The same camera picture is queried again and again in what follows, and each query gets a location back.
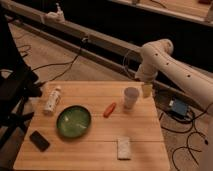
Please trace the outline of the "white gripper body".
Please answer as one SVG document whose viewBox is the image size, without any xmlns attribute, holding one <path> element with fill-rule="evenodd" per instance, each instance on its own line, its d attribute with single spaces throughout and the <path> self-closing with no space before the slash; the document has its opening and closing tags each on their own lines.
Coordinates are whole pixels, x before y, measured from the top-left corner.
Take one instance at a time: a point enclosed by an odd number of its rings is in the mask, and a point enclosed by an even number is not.
<svg viewBox="0 0 213 171">
<path fill-rule="evenodd" d="M 135 78 L 142 82 L 153 82 L 156 78 L 156 70 L 151 66 L 140 65 L 135 73 Z"/>
</svg>

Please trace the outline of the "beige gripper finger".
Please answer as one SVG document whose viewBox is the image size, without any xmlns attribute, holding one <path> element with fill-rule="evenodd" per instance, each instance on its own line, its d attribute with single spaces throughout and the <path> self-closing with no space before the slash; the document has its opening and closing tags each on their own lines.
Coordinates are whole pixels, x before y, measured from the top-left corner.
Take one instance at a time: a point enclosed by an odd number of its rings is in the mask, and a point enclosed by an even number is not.
<svg viewBox="0 0 213 171">
<path fill-rule="evenodd" d="M 148 98 L 152 92 L 152 84 L 151 83 L 144 83 L 142 85 L 142 95 L 144 98 Z"/>
</svg>

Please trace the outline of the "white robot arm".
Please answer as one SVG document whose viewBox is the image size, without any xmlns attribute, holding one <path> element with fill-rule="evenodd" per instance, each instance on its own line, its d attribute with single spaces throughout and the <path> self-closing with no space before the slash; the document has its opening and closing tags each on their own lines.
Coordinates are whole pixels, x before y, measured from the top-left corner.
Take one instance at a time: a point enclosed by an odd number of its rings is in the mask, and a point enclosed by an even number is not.
<svg viewBox="0 0 213 171">
<path fill-rule="evenodd" d="M 213 110 L 213 78 L 171 57 L 174 46 L 169 39 L 145 43 L 140 48 L 142 63 L 135 77 L 143 82 L 153 82 L 162 72 L 203 109 Z"/>
</svg>

